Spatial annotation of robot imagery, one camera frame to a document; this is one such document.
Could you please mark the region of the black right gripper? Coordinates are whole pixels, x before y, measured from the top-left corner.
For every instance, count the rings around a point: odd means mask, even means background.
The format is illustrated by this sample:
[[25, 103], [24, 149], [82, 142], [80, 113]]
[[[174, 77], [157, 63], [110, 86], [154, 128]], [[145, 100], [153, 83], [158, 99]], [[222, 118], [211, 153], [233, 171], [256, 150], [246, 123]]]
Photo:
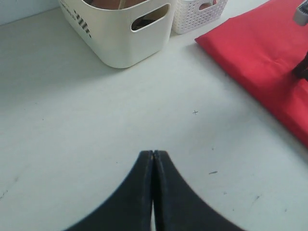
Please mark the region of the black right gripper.
[[292, 74], [300, 79], [308, 78], [308, 53], [304, 59], [292, 70]]

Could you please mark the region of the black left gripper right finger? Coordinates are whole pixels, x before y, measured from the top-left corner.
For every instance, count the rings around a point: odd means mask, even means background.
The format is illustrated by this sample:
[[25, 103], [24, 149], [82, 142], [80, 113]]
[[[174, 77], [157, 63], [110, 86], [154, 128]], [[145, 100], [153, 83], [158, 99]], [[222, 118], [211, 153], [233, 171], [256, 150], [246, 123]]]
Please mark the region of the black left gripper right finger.
[[153, 203], [157, 231], [241, 231], [187, 184], [166, 151], [154, 151]]

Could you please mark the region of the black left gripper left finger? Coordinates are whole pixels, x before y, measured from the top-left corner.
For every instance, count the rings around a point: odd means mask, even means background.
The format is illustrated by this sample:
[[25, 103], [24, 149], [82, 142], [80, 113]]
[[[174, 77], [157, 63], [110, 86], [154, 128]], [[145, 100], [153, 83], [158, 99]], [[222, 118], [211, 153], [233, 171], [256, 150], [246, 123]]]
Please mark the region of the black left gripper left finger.
[[150, 231], [153, 151], [142, 151], [119, 187], [68, 231]]

